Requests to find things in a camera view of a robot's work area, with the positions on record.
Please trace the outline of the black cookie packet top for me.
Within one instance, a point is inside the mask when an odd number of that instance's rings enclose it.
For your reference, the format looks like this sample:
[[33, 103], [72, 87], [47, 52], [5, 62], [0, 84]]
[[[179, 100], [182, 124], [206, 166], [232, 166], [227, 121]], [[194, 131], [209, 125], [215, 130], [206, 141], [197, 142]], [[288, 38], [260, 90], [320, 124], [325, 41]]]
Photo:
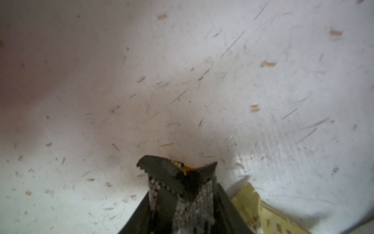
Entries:
[[191, 169], [183, 163], [157, 156], [143, 156], [137, 167], [173, 193], [190, 201], [198, 195], [203, 184], [213, 179], [218, 162]]

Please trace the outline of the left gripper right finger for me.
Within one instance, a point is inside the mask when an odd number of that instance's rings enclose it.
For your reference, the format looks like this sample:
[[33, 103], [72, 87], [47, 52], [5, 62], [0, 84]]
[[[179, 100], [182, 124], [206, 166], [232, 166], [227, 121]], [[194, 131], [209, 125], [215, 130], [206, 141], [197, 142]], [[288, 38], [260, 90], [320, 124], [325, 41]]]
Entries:
[[223, 187], [213, 180], [201, 186], [201, 233], [252, 234]]

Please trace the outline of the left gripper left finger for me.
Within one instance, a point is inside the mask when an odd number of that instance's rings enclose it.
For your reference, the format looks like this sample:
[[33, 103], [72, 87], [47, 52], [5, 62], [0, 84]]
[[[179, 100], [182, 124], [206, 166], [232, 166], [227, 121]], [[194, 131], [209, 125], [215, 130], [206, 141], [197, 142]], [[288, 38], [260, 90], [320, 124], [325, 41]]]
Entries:
[[156, 203], [158, 199], [157, 181], [148, 179], [149, 190], [119, 234], [153, 234]]

